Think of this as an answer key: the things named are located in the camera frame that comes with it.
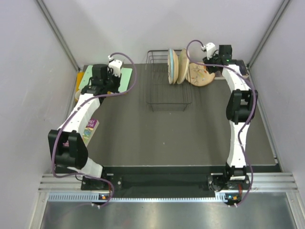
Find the cream plate with sprig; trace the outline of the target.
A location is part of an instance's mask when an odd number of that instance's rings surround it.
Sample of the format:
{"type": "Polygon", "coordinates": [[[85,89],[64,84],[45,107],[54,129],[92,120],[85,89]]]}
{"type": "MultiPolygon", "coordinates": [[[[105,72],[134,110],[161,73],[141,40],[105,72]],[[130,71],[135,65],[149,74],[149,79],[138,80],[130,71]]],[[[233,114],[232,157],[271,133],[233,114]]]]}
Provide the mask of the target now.
{"type": "Polygon", "coordinates": [[[182,49],[180,52],[180,55],[178,57],[178,78],[176,83],[177,84],[182,84],[185,81],[188,68],[189,68],[189,59],[187,57],[187,51],[186,49],[182,49]]]}

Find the black wire dish rack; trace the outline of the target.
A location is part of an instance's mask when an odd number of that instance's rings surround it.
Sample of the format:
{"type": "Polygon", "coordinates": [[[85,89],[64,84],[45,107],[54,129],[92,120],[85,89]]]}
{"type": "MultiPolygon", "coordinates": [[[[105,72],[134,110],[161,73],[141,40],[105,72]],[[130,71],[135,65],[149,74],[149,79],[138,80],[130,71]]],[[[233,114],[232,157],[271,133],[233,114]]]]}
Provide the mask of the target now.
{"type": "Polygon", "coordinates": [[[149,50],[146,56],[146,102],[152,111],[185,111],[192,103],[191,84],[170,85],[168,50],[149,50]]]}

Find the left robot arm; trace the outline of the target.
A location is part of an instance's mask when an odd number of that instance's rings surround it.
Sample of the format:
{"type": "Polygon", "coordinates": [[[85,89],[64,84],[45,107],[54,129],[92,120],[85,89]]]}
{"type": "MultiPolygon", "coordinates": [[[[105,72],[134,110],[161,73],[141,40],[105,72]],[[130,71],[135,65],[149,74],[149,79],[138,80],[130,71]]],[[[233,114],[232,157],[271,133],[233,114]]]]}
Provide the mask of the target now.
{"type": "Polygon", "coordinates": [[[81,89],[78,102],[68,119],[48,134],[53,167],[65,167],[92,177],[97,189],[108,184],[103,167],[89,158],[87,146],[82,138],[93,113],[100,107],[106,95],[118,93],[121,82],[122,61],[94,64],[92,76],[81,89]]]}

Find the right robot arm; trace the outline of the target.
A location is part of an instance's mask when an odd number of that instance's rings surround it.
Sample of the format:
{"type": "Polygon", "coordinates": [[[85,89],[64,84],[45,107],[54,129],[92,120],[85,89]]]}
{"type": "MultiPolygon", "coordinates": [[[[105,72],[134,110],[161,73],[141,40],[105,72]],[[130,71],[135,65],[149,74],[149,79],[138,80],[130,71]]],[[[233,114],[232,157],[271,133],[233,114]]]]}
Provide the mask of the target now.
{"type": "Polygon", "coordinates": [[[232,58],[231,45],[220,45],[216,48],[215,44],[210,42],[204,45],[202,50],[206,52],[203,62],[207,71],[220,71],[231,91],[226,107],[226,118],[231,129],[230,151],[222,182],[226,188],[232,189],[242,183],[249,183],[243,151],[250,122],[255,114],[258,92],[252,90],[249,81],[245,79],[248,71],[244,62],[232,58]]]}

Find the blue and white plate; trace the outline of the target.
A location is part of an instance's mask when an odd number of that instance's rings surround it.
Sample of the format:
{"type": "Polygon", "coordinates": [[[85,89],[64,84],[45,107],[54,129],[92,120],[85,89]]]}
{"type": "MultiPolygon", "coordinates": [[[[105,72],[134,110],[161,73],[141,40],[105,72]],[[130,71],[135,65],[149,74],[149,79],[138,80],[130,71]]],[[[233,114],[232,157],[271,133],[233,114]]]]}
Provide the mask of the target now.
{"type": "Polygon", "coordinates": [[[174,60],[173,60],[173,50],[168,51],[168,81],[169,84],[173,84],[174,81],[174,60]]]}

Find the bird plate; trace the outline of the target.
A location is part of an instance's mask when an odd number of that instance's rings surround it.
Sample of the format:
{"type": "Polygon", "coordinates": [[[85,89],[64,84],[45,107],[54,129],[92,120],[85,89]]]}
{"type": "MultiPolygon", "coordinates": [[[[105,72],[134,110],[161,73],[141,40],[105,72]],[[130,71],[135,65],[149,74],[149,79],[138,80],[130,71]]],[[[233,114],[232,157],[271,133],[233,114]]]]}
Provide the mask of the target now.
{"type": "Polygon", "coordinates": [[[189,64],[186,80],[198,87],[206,86],[215,79],[215,73],[209,73],[205,66],[195,63],[189,64]]]}
{"type": "Polygon", "coordinates": [[[176,52],[173,50],[173,60],[174,60],[174,81],[173,84],[177,82],[178,79],[178,72],[179,72],[179,62],[178,62],[178,56],[176,52]]]}

